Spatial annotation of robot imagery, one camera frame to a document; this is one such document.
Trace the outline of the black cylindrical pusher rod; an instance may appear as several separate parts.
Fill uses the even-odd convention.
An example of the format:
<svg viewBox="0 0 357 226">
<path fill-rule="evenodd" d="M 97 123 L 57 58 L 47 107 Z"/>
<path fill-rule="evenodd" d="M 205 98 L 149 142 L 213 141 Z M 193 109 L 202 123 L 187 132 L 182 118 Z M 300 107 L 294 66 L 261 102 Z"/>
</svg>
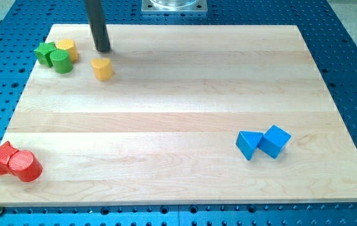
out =
<svg viewBox="0 0 357 226">
<path fill-rule="evenodd" d="M 109 52 L 111 44 L 101 0 L 84 0 L 84 5 L 96 50 Z"/>
</svg>

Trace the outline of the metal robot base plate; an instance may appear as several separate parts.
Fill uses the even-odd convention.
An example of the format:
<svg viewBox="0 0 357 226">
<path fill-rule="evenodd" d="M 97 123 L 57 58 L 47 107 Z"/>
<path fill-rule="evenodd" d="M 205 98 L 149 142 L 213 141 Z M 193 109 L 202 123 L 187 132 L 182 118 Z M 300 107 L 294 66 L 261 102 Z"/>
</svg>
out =
<svg viewBox="0 0 357 226">
<path fill-rule="evenodd" d="M 142 0 L 143 13 L 183 13 L 208 11 L 207 0 Z"/>
</svg>

